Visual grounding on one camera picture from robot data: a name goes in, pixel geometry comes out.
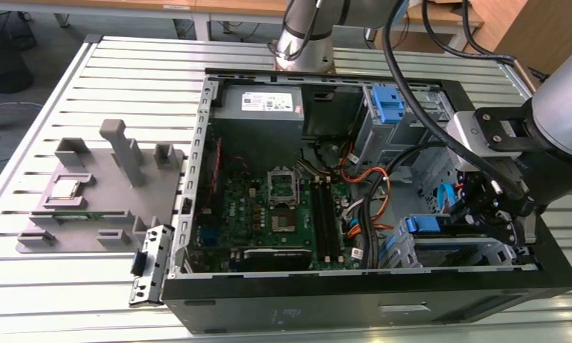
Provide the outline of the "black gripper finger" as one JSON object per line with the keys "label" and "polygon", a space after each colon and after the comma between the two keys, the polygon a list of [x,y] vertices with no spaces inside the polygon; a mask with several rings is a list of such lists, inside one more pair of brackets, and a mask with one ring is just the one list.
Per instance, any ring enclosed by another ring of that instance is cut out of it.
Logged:
{"label": "black gripper finger", "polygon": [[477,229],[494,229],[498,223],[493,201],[497,199],[492,180],[477,171],[456,173],[460,197],[449,210],[450,224],[468,224]]}
{"label": "black gripper finger", "polygon": [[500,210],[484,211],[480,214],[480,228],[484,233],[510,247],[520,247],[520,225],[516,217]]}

